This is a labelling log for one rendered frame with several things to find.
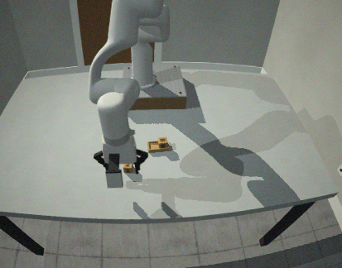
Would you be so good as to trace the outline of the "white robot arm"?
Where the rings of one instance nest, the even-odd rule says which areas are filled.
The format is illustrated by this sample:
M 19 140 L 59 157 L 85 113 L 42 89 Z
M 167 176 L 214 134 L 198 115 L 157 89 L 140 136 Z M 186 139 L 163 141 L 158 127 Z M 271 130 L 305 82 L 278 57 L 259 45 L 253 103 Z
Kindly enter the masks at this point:
M 89 71 L 89 99 L 97 104 L 108 145 L 121 146 L 135 135 L 135 130 L 129 128 L 128 112 L 140 89 L 149 89 L 156 83 L 154 76 L 152 80 L 152 47 L 148 42 L 166 42 L 169 36 L 170 11 L 164 0 L 112 1 L 108 41 L 94 57 Z M 130 47 L 132 78 L 101 78 L 104 63 Z M 108 188 L 123 187 L 119 154 L 109 154 L 105 174 Z

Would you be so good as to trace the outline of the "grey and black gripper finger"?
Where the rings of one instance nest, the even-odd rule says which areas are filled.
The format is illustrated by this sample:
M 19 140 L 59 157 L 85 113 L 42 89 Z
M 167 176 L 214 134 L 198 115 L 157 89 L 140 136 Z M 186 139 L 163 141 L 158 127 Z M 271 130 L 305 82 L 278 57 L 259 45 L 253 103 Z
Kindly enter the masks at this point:
M 137 161 L 133 164 L 135 165 L 136 174 L 138 174 L 138 171 L 140 170 L 140 164 L 143 163 L 147 159 L 148 153 L 145 151 L 138 150 L 138 149 L 136 149 L 136 153 L 137 153 Z
M 103 151 L 99 151 L 99 152 L 95 153 L 94 159 L 96 159 L 98 161 L 98 163 L 103 165 L 105 167 L 105 169 L 108 170 L 108 164 L 105 163 L 104 158 L 102 158 L 101 156 L 103 156 Z

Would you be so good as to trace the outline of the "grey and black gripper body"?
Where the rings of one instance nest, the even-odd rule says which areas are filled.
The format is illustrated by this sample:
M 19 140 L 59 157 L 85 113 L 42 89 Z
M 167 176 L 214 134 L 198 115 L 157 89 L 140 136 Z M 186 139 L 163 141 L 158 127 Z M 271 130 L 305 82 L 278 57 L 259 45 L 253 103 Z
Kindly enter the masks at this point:
M 133 164 L 137 161 L 136 142 L 133 135 L 120 147 L 108 145 L 104 141 L 104 136 L 102 136 L 102 150 L 105 163 L 108 164 L 109 154 L 119 154 L 119 164 Z

